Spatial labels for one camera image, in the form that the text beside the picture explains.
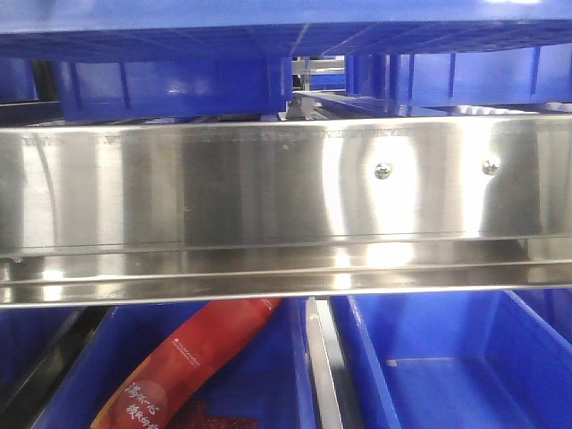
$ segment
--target stainless steel surface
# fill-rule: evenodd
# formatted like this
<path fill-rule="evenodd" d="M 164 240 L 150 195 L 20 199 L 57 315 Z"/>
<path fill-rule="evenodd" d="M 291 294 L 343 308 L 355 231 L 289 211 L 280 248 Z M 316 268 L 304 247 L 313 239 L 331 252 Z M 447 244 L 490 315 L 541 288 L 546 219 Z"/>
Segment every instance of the stainless steel surface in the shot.
<path fill-rule="evenodd" d="M 315 111 L 336 115 L 333 119 L 367 119 L 395 117 L 450 116 L 440 109 L 400 105 L 390 99 L 372 97 L 348 97 L 333 91 L 297 91 L 294 97 L 310 98 L 315 102 Z"/>
<path fill-rule="evenodd" d="M 0 303 L 568 284 L 571 156 L 566 115 L 0 130 Z"/>
<path fill-rule="evenodd" d="M 121 304 L 569 284 L 572 240 L 380 242 L 26 257 L 0 306 Z"/>
<path fill-rule="evenodd" d="M 332 362 L 326 344 L 321 315 L 324 309 L 318 306 L 314 298 L 306 302 L 306 336 L 312 375 L 314 377 L 315 395 L 320 411 L 322 429 L 343 429 L 338 394 L 333 380 Z"/>
<path fill-rule="evenodd" d="M 306 304 L 307 341 L 323 429 L 363 429 L 358 396 L 327 299 Z"/>
<path fill-rule="evenodd" d="M 292 74 L 338 74 L 346 72 L 343 58 L 333 60 L 295 60 L 292 61 Z"/>

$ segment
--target red snack bag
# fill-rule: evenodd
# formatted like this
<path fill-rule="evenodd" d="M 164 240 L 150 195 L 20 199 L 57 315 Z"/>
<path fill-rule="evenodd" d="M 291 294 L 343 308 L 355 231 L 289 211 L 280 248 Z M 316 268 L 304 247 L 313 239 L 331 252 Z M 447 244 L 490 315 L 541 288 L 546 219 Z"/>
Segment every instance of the red snack bag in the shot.
<path fill-rule="evenodd" d="M 189 396 L 260 332 L 280 301 L 207 304 L 131 373 L 90 428 L 164 429 Z M 204 409 L 196 411 L 204 416 Z"/>

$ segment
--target blue tray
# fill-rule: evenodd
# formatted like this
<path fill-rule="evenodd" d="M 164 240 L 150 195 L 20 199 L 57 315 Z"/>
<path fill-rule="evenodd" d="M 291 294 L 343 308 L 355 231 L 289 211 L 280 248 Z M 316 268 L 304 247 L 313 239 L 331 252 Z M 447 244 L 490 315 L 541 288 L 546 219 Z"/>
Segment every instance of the blue tray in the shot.
<path fill-rule="evenodd" d="M 366 429 L 562 429 L 572 345 L 512 292 L 333 299 Z"/>
<path fill-rule="evenodd" d="M 0 57 L 0 103 L 37 100 L 31 63 Z"/>
<path fill-rule="evenodd" d="M 259 429 L 315 429 L 301 302 L 282 302 L 264 330 L 194 396 L 208 414 L 249 417 Z M 34 429 L 87 429 L 148 353 L 204 303 L 118 307 L 98 329 Z"/>
<path fill-rule="evenodd" d="M 572 342 L 572 290 L 519 290 L 516 294 L 560 335 Z"/>
<path fill-rule="evenodd" d="M 276 114 L 291 74 L 290 58 L 55 65 L 69 121 Z"/>
<path fill-rule="evenodd" d="M 0 389 L 24 375 L 57 330 L 78 311 L 71 307 L 0 311 Z"/>
<path fill-rule="evenodd" d="M 572 45 L 500 52 L 358 55 L 347 60 L 352 96 L 415 106 L 572 100 Z"/>
<path fill-rule="evenodd" d="M 436 53 L 572 42 L 568 0 L 4 0 L 0 55 L 68 62 Z"/>

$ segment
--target blue plastic bin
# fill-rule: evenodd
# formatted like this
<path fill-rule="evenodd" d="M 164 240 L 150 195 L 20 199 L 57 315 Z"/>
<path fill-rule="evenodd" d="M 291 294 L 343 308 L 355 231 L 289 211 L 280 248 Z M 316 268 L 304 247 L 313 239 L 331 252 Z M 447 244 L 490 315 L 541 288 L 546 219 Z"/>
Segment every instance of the blue plastic bin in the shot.
<path fill-rule="evenodd" d="M 470 52 L 572 41 L 568 0 L 4 0 L 0 55 L 68 62 Z"/>
<path fill-rule="evenodd" d="M 292 98 L 290 58 L 58 63 L 69 121 L 275 114 Z"/>
<path fill-rule="evenodd" d="M 512 292 L 333 299 L 366 429 L 563 429 L 572 345 Z"/>
<path fill-rule="evenodd" d="M 14 383 L 54 337 L 72 322 L 76 308 L 23 308 L 0 311 L 0 390 Z"/>
<path fill-rule="evenodd" d="M 0 103 L 37 99 L 30 61 L 0 57 Z"/>
<path fill-rule="evenodd" d="M 352 96 L 416 106 L 572 100 L 572 45 L 471 54 L 360 55 L 346 73 Z"/>
<path fill-rule="evenodd" d="M 519 290 L 516 294 L 560 335 L 572 342 L 572 290 Z"/>
<path fill-rule="evenodd" d="M 326 91 L 332 89 L 345 89 L 346 75 L 336 74 L 315 74 L 310 81 L 310 89 L 315 91 Z"/>
<path fill-rule="evenodd" d="M 194 396 L 208 414 L 255 418 L 259 429 L 315 429 L 299 300 L 270 323 Z M 145 356 L 204 303 L 118 307 L 106 317 L 35 429 L 87 429 Z"/>

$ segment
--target metal frame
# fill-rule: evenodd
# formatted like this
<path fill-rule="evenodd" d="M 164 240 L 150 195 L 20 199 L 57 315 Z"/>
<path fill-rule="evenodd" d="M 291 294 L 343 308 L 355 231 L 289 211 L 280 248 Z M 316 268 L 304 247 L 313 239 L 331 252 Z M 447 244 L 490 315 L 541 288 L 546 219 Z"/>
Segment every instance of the metal frame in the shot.
<path fill-rule="evenodd" d="M 566 115 L 0 130 L 0 306 L 566 286 Z"/>

